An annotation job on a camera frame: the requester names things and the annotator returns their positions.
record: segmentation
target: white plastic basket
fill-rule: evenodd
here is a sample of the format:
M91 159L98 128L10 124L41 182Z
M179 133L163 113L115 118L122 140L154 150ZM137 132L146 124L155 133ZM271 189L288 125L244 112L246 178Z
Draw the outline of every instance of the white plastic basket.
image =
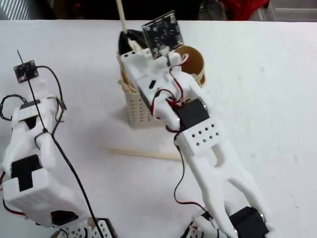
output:
M189 54L188 61L184 66L182 66L182 71L193 75L196 82L203 87L206 79L204 75L204 59L202 55L196 49L189 46L178 48L176 52L180 53L181 56L183 54ZM146 127L164 125L162 120L153 118L151 112L141 99L140 94L135 91L129 79L126 77L120 57L118 56L117 58L121 67L121 80L119 81L119 84L125 94L128 117L131 126Z

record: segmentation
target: black cable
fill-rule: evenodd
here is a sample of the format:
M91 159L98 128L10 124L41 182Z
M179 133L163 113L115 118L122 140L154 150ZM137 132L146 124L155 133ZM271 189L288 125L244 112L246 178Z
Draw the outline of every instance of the black cable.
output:
M27 101L25 98L23 98L21 95L18 95L18 94L11 94L11 95L5 96L5 97L2 99L1 103L0 103L0 118L2 118L3 120L12 121L12 117L11 117L11 118L6 118L6 117L3 115L3 112L2 112L2 111L3 111L3 105L4 105L5 100L8 99L8 98L11 98L11 97L16 97L16 98L21 99L24 104L27 104L27 103L28 103L28 101Z
M68 157L66 156L65 152L63 151L62 147L60 146L60 144L58 143L58 141L56 140L56 138L55 138L55 136L54 136L54 134L55 134L55 132L56 132L56 129L57 129L57 127L58 127L58 125L59 125L59 123L60 123L60 121L61 121L61 118L62 118L62 116L63 116L63 112L64 112L64 110L65 110L65 103L64 103L64 99L63 99L63 93L62 93L62 90L61 90L61 85L60 85L60 83L59 83L59 80L58 80L56 74L54 73L54 71L53 71L51 68L49 68L48 66L43 66L43 65L42 65L42 66L37 66L36 68L47 68L47 69L53 74L54 78L56 79L57 84L58 84L58 89L59 89L60 101L61 101L61 113L60 113L60 115L59 115L58 121L57 121L57 123L56 123L56 125L55 125L55 127L54 127L54 129L53 129L53 131L52 131L52 133L49 133L48 130L45 128L44 124L43 124L43 132L41 132L40 134L38 134L37 136L34 137L34 142L35 142L36 146L38 147L37 142L36 142L36 139L37 139L40 135L42 135L42 134L44 134L44 133L48 133L48 134L51 135L52 140L54 141L56 147L58 148L59 152L61 153L61 155L62 155L62 157L64 158L64 160L66 161L66 163L68 164L70 170L73 172L73 174L74 174L74 176L75 176L75 178L76 178L76 180L77 180L77 182L78 182L78 185L79 185L79 187L80 187L80 189L81 189L81 191L82 191L82 193L83 193L83 195L84 195L84 198L85 198L85 200L86 200L86 203L87 203L88 209L89 209L89 211L90 211L91 217L92 217L92 219L93 219L93 221L94 221L94 223L95 223L95 225L96 225L96 227L97 227L97 229L98 229L98 232L99 232L100 236L103 238L104 235L103 235L103 233L102 233L102 231L101 231L101 229L100 229L100 227L99 227L99 225L98 225L98 221L97 221L97 219L96 219L96 217L95 217L95 214L94 214L94 212L93 212L93 209L91 208L89 199L88 199L88 197L87 197L87 195L86 195L86 191L85 191L85 189L84 189L84 187L83 187L83 185L82 185L82 183L81 183L81 180L79 179L79 177L78 177L78 175L77 175L77 173L76 173L76 171L75 171L73 165L72 165L71 162L69 161ZM31 92L33 92L32 85L31 85L30 83L29 83L29 86L30 86ZM34 99L35 106L36 106L37 109L38 109L37 102L36 102L36 100L35 100L34 94L32 94L32 96L33 96L33 99Z
M39 114L39 117L40 117L40 120L41 120L41 123L42 123L42 126L43 126L43 131L44 131L46 128L45 128L45 125L44 125L44 122L43 122L43 119L42 119L42 116L41 116L41 113L40 113L40 109L39 109L39 106L38 106L38 104L36 102L35 95L34 95L34 92L33 92L33 88L31 86L31 82L30 82L29 79L27 79L27 80L28 80L28 83L29 83L29 86L30 86L30 89L31 89L31 93L32 93L32 97L33 97L33 100L34 100L34 103L35 103L36 110L38 111L38 114Z
M180 181L178 182L178 184L176 185L175 189L174 189L174 199L177 203L179 204L182 204L182 205L187 205L187 204L192 204L192 205L196 205L196 206L199 206L201 209L203 209L205 212L207 212L207 210L202 206L200 205L199 203L197 202L180 202L177 200L176 198L176 191L177 191L177 188L178 186L180 185L180 183L183 181L184 179L184 176L185 176L185 163L184 163L184 158L183 158L183 155L182 155L182 152L180 151L180 148L178 146L176 146L177 150L179 151L179 154L180 154L180 157L182 159L182 165L183 165L183 174L182 174L182 177L180 179Z
M14 215L19 215L19 216L25 216L25 213L23 213L23 212L17 212L17 211L14 211L14 210L8 208L7 205L5 204L4 199L2 199L2 203L3 203L3 207L5 208L5 210L7 210L9 213L12 213Z
M46 68L46 69L48 69L52 73L52 75L54 76L54 78L55 78L55 80L57 82L57 85L58 85L59 96L60 96L60 101L61 101L61 104L62 104L62 108L61 108L61 113L59 115L58 121L57 121L57 123L56 123L56 125L55 125L55 127L54 127L54 129L52 131L52 135L55 135L56 129L57 129L59 123L61 122L61 118L63 116L63 113L64 113L65 109L66 109L66 106L65 106L65 103L64 103L64 98L63 98L63 92L61 90L61 85L59 83L59 80L58 80L56 74L54 73L54 71L50 67L45 66L45 65L40 65L40 66L36 66L36 68Z
M88 209L89 209L89 211L90 211L91 217L93 218L93 221L94 221L94 223L95 223L95 225L96 225L96 227L97 227L97 229L98 229L98 232L100 233L100 236L101 236L101 237L104 237L104 235L103 235L103 233L102 233L102 231L100 230L100 227L99 227L99 225L98 225L98 221L97 221L97 219L96 219L96 217L95 217L95 215L94 215L93 209L92 209L91 206L90 206L90 202L89 202L89 199L88 199L88 197L87 197L87 195L86 195L85 189L84 189L84 187L83 187L83 185L82 185L82 183L81 183L81 181L80 181L80 179L79 179L79 177L78 177L78 175L77 175L77 173L76 173L76 171L75 171L73 165L71 164L71 162L69 161L69 159L68 159L67 156L65 155L63 149L61 148L60 144L59 144L58 141L55 139L55 137L54 137L52 134L51 134L51 136L52 136L52 139L53 139L55 145L57 146L58 150L60 151L62 157L64 158L64 160L65 160L66 163L68 164L70 170L73 172L73 174L74 174L74 176L75 176L75 178L76 178L76 180L77 180L77 182L78 182L78 185L79 185L81 191L83 192L83 195L84 195L84 197L85 197L85 200L86 200Z
M65 230L63 230L63 229L59 229L61 232L64 232L65 234L66 234L66 238L68 238L68 233L65 231Z

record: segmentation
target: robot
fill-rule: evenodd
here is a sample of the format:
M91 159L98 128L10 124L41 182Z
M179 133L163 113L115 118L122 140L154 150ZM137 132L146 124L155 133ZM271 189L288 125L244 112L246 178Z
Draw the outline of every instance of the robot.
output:
M181 70L190 55L181 57L174 52L183 45L174 12L144 25L143 31L144 37L137 31L121 33L119 51L124 70L152 115L175 133L174 144L192 170L206 206L194 216L183 237L264 238L269 207L252 176L239 163L209 97ZM129 47L128 38L139 43L135 50ZM27 81L31 94L29 103L16 109L12 117L12 138L2 162L9 177L3 183L4 202L41 226L60 229L80 223L88 215L80 196L51 173L56 167L55 146L65 158L54 137L65 105L62 94L58 100L46 90L44 81L34 80L33 91L30 79L38 76L39 67L30 61L15 68L18 82ZM54 120L58 108L62 113ZM216 165L210 164L211 157L216 158ZM223 201L224 181L237 187L250 206L229 216ZM103 237L96 219L94 222Z
M121 51L127 78L152 115L175 133L174 144L202 191L207 210L204 219L194 217L196 227L204 227L205 237L213 237L212 234L219 237L215 231L220 230L224 237L263 238L268 233L265 223L270 216L269 207L253 177L240 164L209 97L193 76L181 70L190 56L181 57L173 51L183 45L175 13L169 12L145 24L143 39L136 37L140 34L127 32L140 46L146 41L149 47ZM217 160L214 166L209 162L211 157ZM238 188L250 207L228 216L223 200L224 181Z

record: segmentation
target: white table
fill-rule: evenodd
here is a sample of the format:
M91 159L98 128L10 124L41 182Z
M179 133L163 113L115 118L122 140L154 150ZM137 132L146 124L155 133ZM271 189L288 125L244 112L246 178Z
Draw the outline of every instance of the white table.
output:
M144 22L132 21L140 29ZM184 40L202 52L206 90L227 125L241 162L255 177L272 207L268 237L314 237L317 213L317 24L180 22ZM170 152L172 135L161 128L133 130L117 81L118 21L0 21L0 97L26 95L12 68L34 59L54 69L69 108L56 137L69 156L97 217L111 219L120 238L176 238L198 208L178 205L173 189L181 163L106 153L101 145ZM44 70L42 77L51 78ZM57 90L52 79L52 89ZM4 113L18 106L8 101ZM0 122L0 151L10 124ZM64 162L68 183L76 184ZM225 186L233 207L245 198ZM187 168L179 199L202 202ZM0 208L7 237L49 237L51 229Z

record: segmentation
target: small circuit board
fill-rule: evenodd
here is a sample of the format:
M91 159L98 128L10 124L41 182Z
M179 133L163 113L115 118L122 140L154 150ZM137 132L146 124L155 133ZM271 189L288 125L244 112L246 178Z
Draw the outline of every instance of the small circuit board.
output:
M34 60L14 67L14 72L18 80L18 83L23 83L28 79L32 79L39 76L38 70L35 67L36 66Z
M155 60L184 45L175 11L150 21L142 29Z

